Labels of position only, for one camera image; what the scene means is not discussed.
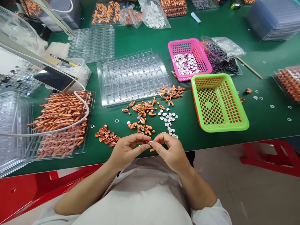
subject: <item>tile floor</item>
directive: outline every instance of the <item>tile floor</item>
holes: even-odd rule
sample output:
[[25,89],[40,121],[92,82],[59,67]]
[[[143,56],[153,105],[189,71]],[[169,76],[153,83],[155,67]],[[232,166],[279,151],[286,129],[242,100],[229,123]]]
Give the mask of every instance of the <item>tile floor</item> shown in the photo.
[[[228,210],[233,225],[299,225],[300,178],[243,165],[239,161],[242,155],[243,146],[234,145],[196,151],[194,161],[195,169]],[[5,225],[31,225],[43,207]]]

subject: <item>red plastic stool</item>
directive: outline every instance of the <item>red plastic stool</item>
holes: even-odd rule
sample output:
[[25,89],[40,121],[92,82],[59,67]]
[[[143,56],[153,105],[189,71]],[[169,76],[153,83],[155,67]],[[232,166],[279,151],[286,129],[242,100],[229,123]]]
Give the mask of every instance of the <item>red plastic stool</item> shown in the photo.
[[0,179],[0,224],[68,192],[101,166],[81,167],[61,178],[51,178],[55,174],[51,171]]
[[[265,154],[260,148],[252,148],[255,143],[274,145],[277,155]],[[294,148],[285,140],[274,139],[243,144],[246,156],[240,157],[242,164],[253,165],[280,173],[300,177],[300,158]]]

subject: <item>phone screen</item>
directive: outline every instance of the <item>phone screen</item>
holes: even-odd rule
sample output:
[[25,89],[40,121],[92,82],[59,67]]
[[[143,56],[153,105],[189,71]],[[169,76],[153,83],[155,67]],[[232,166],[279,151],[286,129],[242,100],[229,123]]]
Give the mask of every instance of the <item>phone screen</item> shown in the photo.
[[51,67],[46,67],[44,70],[38,73],[34,79],[60,92],[66,92],[75,83],[75,80],[63,74],[59,70],[55,70]]

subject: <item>green workbench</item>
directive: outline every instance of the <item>green workbench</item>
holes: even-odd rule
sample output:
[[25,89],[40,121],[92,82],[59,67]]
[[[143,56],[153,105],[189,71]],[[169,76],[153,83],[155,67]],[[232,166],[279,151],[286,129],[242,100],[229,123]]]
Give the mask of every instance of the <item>green workbench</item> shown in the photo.
[[[81,3],[83,8],[81,28],[86,28],[89,27],[94,2],[84,1]],[[240,92],[240,97],[245,98],[243,106],[250,122],[250,127],[246,131],[206,133],[198,124],[191,89],[187,88],[182,98],[175,99],[172,112],[178,115],[178,119],[173,123],[172,128],[176,130],[185,151],[300,135],[300,106],[291,102],[271,77],[274,71],[278,69],[300,64],[300,34],[288,41],[260,42],[255,33],[249,30],[249,25],[244,18],[249,6],[243,6],[236,11],[229,8],[230,2],[227,2],[218,10],[196,12],[195,8],[189,4],[186,16],[169,19],[171,29],[150,29],[144,24],[139,29],[132,26],[115,27],[116,57],[152,48],[153,51],[160,53],[175,86],[178,86],[180,82],[171,73],[173,65],[168,51],[168,42],[186,38],[200,39],[202,35],[232,39],[247,52],[243,60],[264,77],[261,80],[245,66],[241,66],[243,75],[232,78],[237,91]],[[201,25],[197,24],[190,16],[193,11],[201,19]],[[50,41],[67,43],[68,37],[64,33],[54,34]],[[130,130],[126,124],[127,121],[137,121],[136,112],[132,110],[132,114],[128,115],[121,111],[128,103],[109,108],[102,107],[96,64],[88,64],[88,66],[92,71],[92,76],[87,85],[87,90],[94,91],[96,99],[89,120],[85,146],[87,152],[76,154],[70,159],[32,162],[9,176],[104,163],[109,158],[112,148],[103,142],[99,142],[98,138],[94,136],[100,127],[107,124],[112,132],[121,137],[136,132],[136,130]],[[259,93],[253,92],[244,96],[243,92],[246,88],[253,91],[258,90]],[[44,102],[44,98],[47,98],[48,95],[49,90],[40,87],[40,90],[36,91],[31,98],[34,103],[35,116],[40,115],[41,107],[38,104]],[[255,100],[253,98],[255,95],[263,97],[263,100]],[[151,125],[156,131],[152,137],[160,132],[167,131],[164,122],[160,120],[158,115],[151,118],[148,116],[147,124]],[[156,155],[155,151],[145,151],[139,157]]]

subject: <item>hand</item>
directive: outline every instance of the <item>hand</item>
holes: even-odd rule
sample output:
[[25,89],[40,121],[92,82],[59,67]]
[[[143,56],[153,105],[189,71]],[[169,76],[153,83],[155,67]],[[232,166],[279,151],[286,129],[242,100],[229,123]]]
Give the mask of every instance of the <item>hand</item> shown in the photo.
[[132,134],[121,138],[113,148],[107,163],[117,172],[125,169],[139,154],[151,147],[145,144],[147,140],[151,140],[151,137],[144,134]]
[[[169,150],[166,150],[160,143],[166,143]],[[187,159],[180,140],[172,137],[168,133],[163,132],[156,136],[151,146],[157,151],[157,153],[164,159],[166,164],[174,172],[181,174],[190,169],[191,165]]]

